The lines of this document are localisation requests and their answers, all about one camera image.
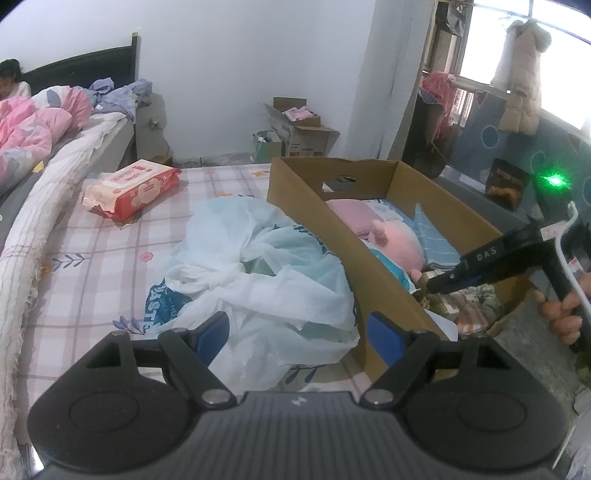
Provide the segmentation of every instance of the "box handle hole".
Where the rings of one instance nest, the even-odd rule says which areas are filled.
[[[353,187],[355,187],[355,179],[348,175],[337,175],[322,184],[322,190],[328,193],[346,192]]]

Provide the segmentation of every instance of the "cardboard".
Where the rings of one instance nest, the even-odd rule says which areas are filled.
[[[258,137],[267,137],[270,142],[259,142]],[[274,130],[262,130],[257,132],[252,142],[255,163],[269,163],[273,157],[282,155],[283,142]]]
[[[351,177],[349,190],[325,192],[335,177]],[[359,305],[361,340],[353,356],[375,381],[386,365],[366,342],[365,320],[379,310],[407,330],[425,329],[444,338],[419,303],[406,292],[382,263],[329,209],[336,198],[388,199],[411,218],[420,202],[435,227],[460,252],[467,253],[500,236],[490,223],[413,168],[402,162],[347,161],[338,158],[274,158],[267,200],[321,238],[343,262]],[[531,284],[510,278],[496,285],[507,312],[523,299]]]
[[[269,112],[271,128],[285,142],[285,154],[289,157],[324,157],[339,136],[328,127],[294,125],[278,109],[265,104]]]
[[[303,106],[306,106],[306,102],[307,100],[305,98],[273,97],[273,108],[283,113],[290,108],[302,108]],[[298,125],[299,127],[322,127],[320,115],[314,112],[312,113],[314,116],[312,118],[306,118],[305,120],[291,121],[288,118],[286,118],[286,120],[292,125]]]

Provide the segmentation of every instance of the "floral pattern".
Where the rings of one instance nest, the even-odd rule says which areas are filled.
[[[154,254],[152,252],[144,252],[139,256],[139,261],[148,263],[150,260],[154,258]]]
[[[310,383],[312,381],[312,379],[314,378],[314,375],[316,375],[316,372],[318,371],[318,369],[320,367],[325,367],[325,366],[326,365],[316,365],[315,367],[298,367],[298,366],[296,366],[296,367],[290,368],[290,372],[292,372],[292,373],[289,374],[289,376],[285,379],[284,382],[286,385],[289,385],[297,378],[297,375],[300,372],[305,372],[305,371],[309,370],[308,374],[304,378],[304,383]]]
[[[133,333],[135,335],[144,335],[148,329],[147,325],[140,325],[137,319],[131,317],[130,320],[126,320],[123,315],[119,317],[118,321],[113,320],[113,325],[119,330],[125,330],[126,332]]]
[[[52,258],[52,269],[53,271],[57,271],[60,268],[68,268],[68,267],[79,267],[80,264],[86,260],[86,257],[76,253],[76,254],[64,254],[64,258],[60,260],[59,258]]]

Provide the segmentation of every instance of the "stuffed animal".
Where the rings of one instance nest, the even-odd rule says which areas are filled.
[[[373,220],[368,240],[408,273],[413,282],[418,282],[425,266],[425,255],[416,234],[408,225]]]

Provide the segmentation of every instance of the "pink towel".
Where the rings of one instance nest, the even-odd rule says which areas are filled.
[[[369,235],[373,220],[382,220],[361,200],[336,199],[328,200],[326,204],[355,235],[360,237]]]
[[[449,73],[438,72],[435,70],[427,75],[421,84],[421,88],[431,92],[445,109],[445,116],[442,117],[439,126],[437,127],[435,137],[445,133],[449,128],[447,119],[452,112],[453,99],[456,97],[456,88],[449,83],[449,80],[453,78],[454,76]]]

